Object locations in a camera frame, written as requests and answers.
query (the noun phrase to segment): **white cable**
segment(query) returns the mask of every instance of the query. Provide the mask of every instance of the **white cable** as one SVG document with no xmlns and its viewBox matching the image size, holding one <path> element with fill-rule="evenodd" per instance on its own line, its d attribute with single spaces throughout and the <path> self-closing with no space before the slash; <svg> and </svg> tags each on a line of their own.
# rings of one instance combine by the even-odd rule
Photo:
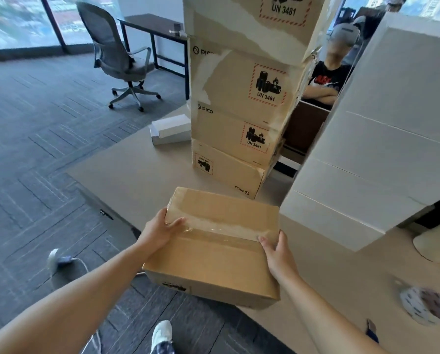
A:
<svg viewBox="0 0 440 354">
<path fill-rule="evenodd" d="M 72 261 L 79 261 L 82 263 L 82 265 L 84 266 L 84 269 L 86 271 L 86 273 L 89 273 L 89 269 L 87 268 L 87 265 L 84 263 L 84 261 L 82 261 L 82 259 L 80 258 L 71 258 Z M 53 291 L 56 290 L 54 283 L 53 283 L 53 274 L 50 271 L 50 282 L 51 282 L 51 287 L 53 288 Z M 95 349 L 95 351 L 97 351 L 97 354 L 102 354 L 102 340 L 100 339 L 100 332 L 99 329 L 97 329 L 95 331 L 94 334 L 92 334 L 92 336 L 90 337 L 89 341 L 85 344 L 84 348 L 81 351 L 81 354 L 84 353 L 84 351 L 87 349 L 87 346 L 89 345 L 89 343 L 92 342 L 92 345 Z"/>
</svg>

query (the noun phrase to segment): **white sneaker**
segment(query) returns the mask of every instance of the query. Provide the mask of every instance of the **white sneaker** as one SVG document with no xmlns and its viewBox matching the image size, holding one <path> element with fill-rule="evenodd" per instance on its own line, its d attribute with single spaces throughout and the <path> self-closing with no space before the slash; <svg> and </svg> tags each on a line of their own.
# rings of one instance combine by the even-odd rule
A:
<svg viewBox="0 0 440 354">
<path fill-rule="evenodd" d="M 162 342 L 172 341 L 172 326 L 170 321 L 159 322 L 154 328 L 153 338 L 151 340 L 151 351 Z"/>
</svg>

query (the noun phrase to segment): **black t-shirt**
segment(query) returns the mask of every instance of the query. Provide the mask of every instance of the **black t-shirt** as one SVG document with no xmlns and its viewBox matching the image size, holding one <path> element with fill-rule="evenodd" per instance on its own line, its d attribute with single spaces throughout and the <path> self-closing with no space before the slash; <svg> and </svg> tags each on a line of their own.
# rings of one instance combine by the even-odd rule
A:
<svg viewBox="0 0 440 354">
<path fill-rule="evenodd" d="M 352 67 L 350 65 L 341 65 L 339 68 L 330 71 L 323 61 L 319 61 L 313 70 L 309 85 L 331 87 L 339 92 L 351 71 Z M 328 110 L 331 110 L 332 107 L 315 99 L 304 99 L 303 101 Z"/>
</svg>

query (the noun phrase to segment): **office chair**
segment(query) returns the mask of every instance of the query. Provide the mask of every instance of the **office chair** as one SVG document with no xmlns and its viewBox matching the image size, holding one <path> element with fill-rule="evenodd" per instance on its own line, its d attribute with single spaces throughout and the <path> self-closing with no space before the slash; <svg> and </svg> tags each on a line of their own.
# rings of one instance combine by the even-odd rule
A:
<svg viewBox="0 0 440 354">
<path fill-rule="evenodd" d="M 135 52 L 127 52 L 118 35 L 117 24 L 110 13 L 87 2 L 78 1 L 76 5 L 82 22 L 94 43 L 94 68 L 102 68 L 105 74 L 128 82 L 126 88 L 112 88 L 113 95 L 118 95 L 117 92 L 122 92 L 122 94 L 110 101 L 109 108 L 113 109 L 113 103 L 129 94 L 138 102 L 140 112 L 144 109 L 137 94 L 154 95 L 161 99 L 159 93 L 143 89 L 144 79 L 148 73 L 151 48 L 143 47 Z M 144 65 L 139 65 L 131 56 L 144 50 L 147 50 L 146 59 Z M 133 87 L 131 82 L 139 82 L 139 85 Z"/>
</svg>

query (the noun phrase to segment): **gray carpet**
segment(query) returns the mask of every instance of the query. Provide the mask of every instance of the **gray carpet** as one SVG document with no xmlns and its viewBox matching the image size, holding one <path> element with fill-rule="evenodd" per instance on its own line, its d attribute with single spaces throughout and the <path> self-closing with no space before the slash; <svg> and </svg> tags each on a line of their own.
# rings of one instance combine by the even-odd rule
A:
<svg viewBox="0 0 440 354">
<path fill-rule="evenodd" d="M 110 88 L 122 86 L 93 68 L 93 55 L 0 63 L 0 328 L 52 291 L 45 263 L 53 248 L 89 269 L 116 255 L 64 171 L 185 103 L 184 79 L 156 70 L 144 87 L 162 101 L 141 96 L 144 113 L 131 97 L 108 109 Z M 289 352 L 235 307 L 140 277 L 101 326 L 103 353 L 148 353 L 164 319 L 181 354 Z"/>
</svg>

